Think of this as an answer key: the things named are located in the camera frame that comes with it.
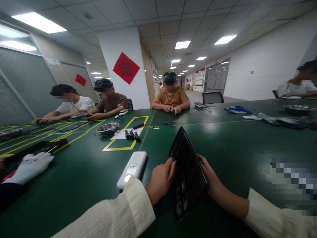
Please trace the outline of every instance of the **paper sheet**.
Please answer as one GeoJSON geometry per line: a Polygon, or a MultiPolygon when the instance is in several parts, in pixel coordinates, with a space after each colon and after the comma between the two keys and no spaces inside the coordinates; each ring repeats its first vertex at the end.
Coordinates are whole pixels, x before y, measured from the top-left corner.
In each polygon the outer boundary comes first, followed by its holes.
{"type": "Polygon", "coordinates": [[[250,119],[250,120],[261,120],[262,118],[259,118],[257,116],[243,116],[245,119],[250,119]]]}
{"type": "MultiPolygon", "coordinates": [[[[113,139],[126,139],[126,137],[125,137],[125,130],[128,130],[128,132],[129,132],[129,131],[132,130],[132,128],[117,130],[117,131],[115,132],[115,135],[111,138],[111,140],[113,140],[113,139]]],[[[138,135],[140,135],[140,133],[141,133],[142,130],[143,130],[143,128],[140,127],[140,128],[138,128],[138,129],[133,130],[132,132],[133,132],[133,134],[134,134],[134,132],[136,131],[136,132],[138,133],[138,135]]]]}

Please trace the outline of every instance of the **gray floor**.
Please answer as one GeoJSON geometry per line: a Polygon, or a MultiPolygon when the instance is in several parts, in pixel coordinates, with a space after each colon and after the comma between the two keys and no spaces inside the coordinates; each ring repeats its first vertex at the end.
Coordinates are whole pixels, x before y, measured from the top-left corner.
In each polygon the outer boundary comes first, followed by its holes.
{"type": "MultiPolygon", "coordinates": [[[[186,90],[186,94],[187,94],[187,96],[189,98],[189,101],[191,102],[191,107],[195,106],[194,105],[195,102],[201,102],[202,103],[202,94],[201,94],[201,92],[186,90]]],[[[244,101],[244,100],[224,97],[224,102],[241,102],[241,101],[244,101]]]]}

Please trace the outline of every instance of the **black cap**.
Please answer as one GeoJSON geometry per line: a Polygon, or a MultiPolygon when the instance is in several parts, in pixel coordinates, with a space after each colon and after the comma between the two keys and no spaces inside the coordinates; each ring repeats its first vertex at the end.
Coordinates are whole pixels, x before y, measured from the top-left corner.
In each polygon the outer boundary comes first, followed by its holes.
{"type": "Polygon", "coordinates": [[[310,69],[315,69],[314,73],[317,73],[317,60],[306,62],[305,64],[299,66],[296,70],[305,71],[310,69]]]}
{"type": "Polygon", "coordinates": [[[97,92],[103,92],[105,88],[111,88],[113,83],[109,79],[100,79],[97,80],[94,86],[94,90],[97,92]]]}
{"type": "Polygon", "coordinates": [[[76,89],[67,84],[55,85],[50,92],[52,96],[62,96],[64,93],[76,93],[78,95],[76,89]]]}
{"type": "Polygon", "coordinates": [[[164,74],[164,83],[174,84],[175,82],[177,82],[177,76],[175,72],[166,72],[164,74]]]}

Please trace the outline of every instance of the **metal bowl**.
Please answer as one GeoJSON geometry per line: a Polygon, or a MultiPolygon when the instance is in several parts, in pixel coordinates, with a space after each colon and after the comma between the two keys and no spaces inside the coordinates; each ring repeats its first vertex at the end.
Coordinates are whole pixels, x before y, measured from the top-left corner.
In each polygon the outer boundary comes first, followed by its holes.
{"type": "Polygon", "coordinates": [[[309,115],[316,108],[303,105],[284,105],[283,108],[286,112],[298,114],[298,115],[309,115]]]}
{"type": "Polygon", "coordinates": [[[96,131],[103,134],[103,135],[109,135],[109,134],[116,132],[118,127],[119,127],[119,123],[111,122],[111,123],[105,124],[101,127],[98,127],[96,131]]]}

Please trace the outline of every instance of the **cream jacket sleeve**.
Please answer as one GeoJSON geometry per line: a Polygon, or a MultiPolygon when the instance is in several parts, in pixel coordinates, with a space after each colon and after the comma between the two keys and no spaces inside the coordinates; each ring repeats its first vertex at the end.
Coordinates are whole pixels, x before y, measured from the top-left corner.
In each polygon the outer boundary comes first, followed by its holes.
{"type": "Polygon", "coordinates": [[[53,237],[138,237],[154,220],[144,186],[131,177],[116,199],[97,203],[53,237]]]}
{"type": "Polygon", "coordinates": [[[280,209],[250,188],[244,222],[260,237],[317,237],[317,223],[291,209],[280,209]]]}

